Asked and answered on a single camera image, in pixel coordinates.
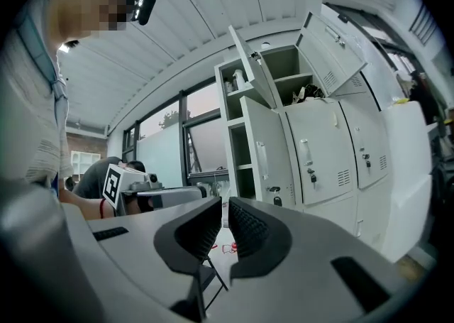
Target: yellow object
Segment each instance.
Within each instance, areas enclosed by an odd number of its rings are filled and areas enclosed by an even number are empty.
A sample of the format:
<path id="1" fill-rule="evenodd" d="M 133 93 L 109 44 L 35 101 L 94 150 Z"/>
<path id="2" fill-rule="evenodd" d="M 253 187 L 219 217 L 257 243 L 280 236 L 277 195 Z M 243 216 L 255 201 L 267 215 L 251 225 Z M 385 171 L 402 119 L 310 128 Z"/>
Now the yellow object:
<path id="1" fill-rule="evenodd" d="M 394 104 L 406 104 L 407 102 L 410 102 L 410 99 L 398 99 Z"/>

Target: lanyard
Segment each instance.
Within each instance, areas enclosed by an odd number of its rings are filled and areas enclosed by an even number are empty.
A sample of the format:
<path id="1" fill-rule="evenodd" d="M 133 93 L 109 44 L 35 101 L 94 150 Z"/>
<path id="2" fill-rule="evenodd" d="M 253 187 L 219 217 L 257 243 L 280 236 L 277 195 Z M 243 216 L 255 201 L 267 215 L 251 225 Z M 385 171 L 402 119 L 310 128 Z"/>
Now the lanyard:
<path id="1" fill-rule="evenodd" d="M 44 46 L 36 26 L 28 13 L 28 6 L 25 5 L 14 20 L 14 28 L 17 30 L 22 44 L 31 56 L 40 73 L 49 82 L 55 98 L 55 121 L 60 132 L 65 127 L 68 112 L 68 98 L 66 95 L 66 84 L 57 76 L 52 60 Z M 58 197 L 58 173 L 51 183 L 51 189 Z"/>

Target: person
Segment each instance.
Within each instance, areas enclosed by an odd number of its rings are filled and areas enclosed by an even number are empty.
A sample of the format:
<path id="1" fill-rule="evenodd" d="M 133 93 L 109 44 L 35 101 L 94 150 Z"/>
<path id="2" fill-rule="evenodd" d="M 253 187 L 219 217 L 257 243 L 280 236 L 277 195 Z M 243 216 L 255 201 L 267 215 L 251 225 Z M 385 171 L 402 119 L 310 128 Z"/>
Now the person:
<path id="1" fill-rule="evenodd" d="M 101 212 L 113 217 L 114 209 L 65 189 L 64 179 L 73 171 L 65 130 L 68 96 L 57 50 L 62 44 L 73 48 L 93 33 L 122 28 L 134 6 L 135 0 L 30 0 L 0 54 L 0 143 L 8 151 L 1 156 L 0 177 L 50 188 L 61 202 L 78 206 L 85 219 L 99 219 Z M 32 50 L 26 40 L 30 32 Z"/>
<path id="2" fill-rule="evenodd" d="M 410 101 L 419 102 L 426 124 L 436 122 L 436 117 L 443 120 L 440 118 L 437 102 L 429 89 L 425 74 L 415 70 L 410 75 L 414 81 L 414 86 L 410 90 Z"/>
<path id="3" fill-rule="evenodd" d="M 98 199 L 103 198 L 102 191 L 106 180 L 107 170 L 110 164 L 126 166 L 145 173 L 145 166 L 138 160 L 123 163 L 120 158 L 111 156 L 95 162 L 85 172 L 82 180 L 74 188 L 73 192 L 82 198 Z"/>

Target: white shirt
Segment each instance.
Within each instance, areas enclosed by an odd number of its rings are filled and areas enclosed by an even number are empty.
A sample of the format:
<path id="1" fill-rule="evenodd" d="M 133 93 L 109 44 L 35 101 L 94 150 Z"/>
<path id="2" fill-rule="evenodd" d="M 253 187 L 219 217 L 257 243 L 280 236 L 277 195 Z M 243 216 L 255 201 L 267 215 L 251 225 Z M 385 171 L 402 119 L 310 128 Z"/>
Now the white shirt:
<path id="1" fill-rule="evenodd" d="M 31 0 L 30 15 L 47 45 L 46 1 Z M 48 53 L 60 76 L 56 55 Z M 55 120 L 66 121 L 67 111 L 61 113 L 55 115 L 52 88 L 12 29 L 0 52 L 0 176 L 49 187 L 57 173 L 59 179 L 72 175 L 65 122 L 59 129 Z"/>

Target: ventilation slot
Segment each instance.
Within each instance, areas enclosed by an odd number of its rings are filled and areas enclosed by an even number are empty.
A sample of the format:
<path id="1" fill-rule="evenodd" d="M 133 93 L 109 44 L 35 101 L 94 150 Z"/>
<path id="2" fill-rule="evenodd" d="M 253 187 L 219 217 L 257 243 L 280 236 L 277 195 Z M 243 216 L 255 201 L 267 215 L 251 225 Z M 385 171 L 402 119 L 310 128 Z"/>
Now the ventilation slot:
<path id="1" fill-rule="evenodd" d="M 380 157 L 380 170 L 383 170 L 387 167 L 386 156 L 383 155 Z"/>
<path id="2" fill-rule="evenodd" d="M 350 171 L 349 169 L 338 173 L 338 184 L 339 187 L 350 183 Z"/>
<path id="3" fill-rule="evenodd" d="M 329 72 L 323 79 L 323 83 L 325 84 L 327 90 L 331 90 L 331 88 L 335 88 L 338 80 L 334 77 L 332 72 Z"/>
<path id="4" fill-rule="evenodd" d="M 362 87 L 361 80 L 358 76 L 353 76 L 351 80 L 354 87 Z"/>

